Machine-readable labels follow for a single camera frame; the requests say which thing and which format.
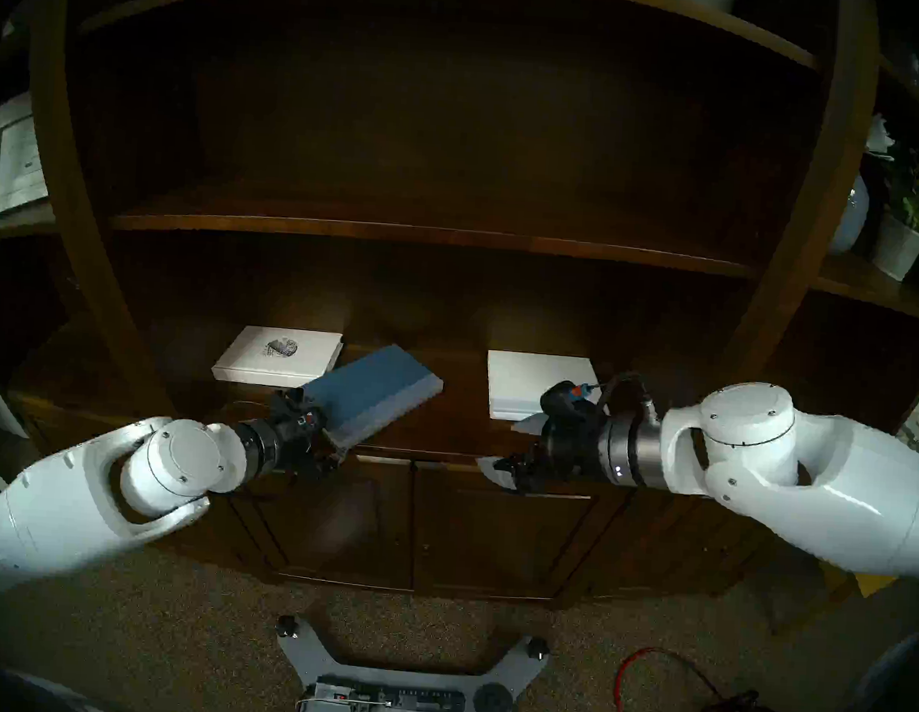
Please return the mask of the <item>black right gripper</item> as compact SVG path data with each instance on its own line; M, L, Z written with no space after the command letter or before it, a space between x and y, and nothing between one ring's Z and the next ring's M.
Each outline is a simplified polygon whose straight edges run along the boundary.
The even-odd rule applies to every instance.
M500 489L540 492L550 481L606 482L598 439L605 417L585 420L552 418L544 412L513 423L517 434L536 435L536 444L517 456L476 458L479 471Z

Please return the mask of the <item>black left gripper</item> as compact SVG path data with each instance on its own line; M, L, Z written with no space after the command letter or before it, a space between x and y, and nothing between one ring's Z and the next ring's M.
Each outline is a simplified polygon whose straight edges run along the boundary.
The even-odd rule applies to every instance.
M325 433L327 417L303 392L275 392L267 423L276 437L272 472L320 480L339 469L343 454Z

